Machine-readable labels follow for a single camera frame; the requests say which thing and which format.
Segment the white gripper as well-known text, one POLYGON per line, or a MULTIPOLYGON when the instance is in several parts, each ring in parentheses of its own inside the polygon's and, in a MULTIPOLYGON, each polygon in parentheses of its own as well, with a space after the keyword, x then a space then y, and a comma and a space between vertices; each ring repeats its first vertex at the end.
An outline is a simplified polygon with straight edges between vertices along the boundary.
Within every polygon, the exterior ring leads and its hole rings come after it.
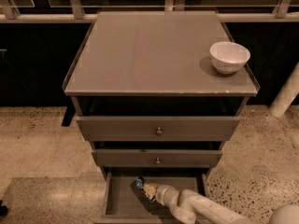
POLYGON ((161 185, 155 183, 145 183, 143 186, 143 191, 150 202, 156 201, 163 205, 169 206, 178 203, 179 191, 168 185, 161 185))

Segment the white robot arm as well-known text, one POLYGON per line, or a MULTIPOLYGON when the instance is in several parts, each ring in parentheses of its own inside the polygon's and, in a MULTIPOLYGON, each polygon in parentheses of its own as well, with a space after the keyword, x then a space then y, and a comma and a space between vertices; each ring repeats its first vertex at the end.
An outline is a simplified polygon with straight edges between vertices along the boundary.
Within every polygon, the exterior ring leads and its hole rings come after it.
MULTIPOLYGON (((198 215, 202 215, 213 224, 256 224, 251 219, 190 189, 178 191, 172 186, 147 182, 137 186, 149 200, 168 207, 172 216, 183 224, 195 224, 198 215)), ((299 206, 280 206, 273 212, 268 224, 299 224, 299 206)))

